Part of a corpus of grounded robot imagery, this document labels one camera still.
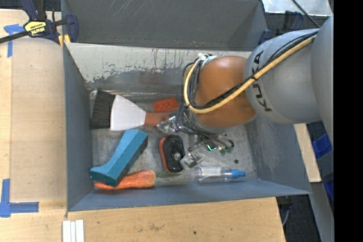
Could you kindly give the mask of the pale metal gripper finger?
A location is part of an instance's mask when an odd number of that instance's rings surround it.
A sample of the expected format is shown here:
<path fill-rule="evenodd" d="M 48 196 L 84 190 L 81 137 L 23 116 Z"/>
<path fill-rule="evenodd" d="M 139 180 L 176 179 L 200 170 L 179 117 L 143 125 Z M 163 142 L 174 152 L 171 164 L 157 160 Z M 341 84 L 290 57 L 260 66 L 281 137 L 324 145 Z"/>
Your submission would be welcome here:
<path fill-rule="evenodd" d="M 163 133 L 176 133 L 178 131 L 176 116 L 172 116 L 166 121 L 159 123 L 157 129 Z"/>
<path fill-rule="evenodd" d="M 180 164 L 187 171 L 200 164 L 203 160 L 204 157 L 197 151 L 190 151 L 181 159 Z"/>

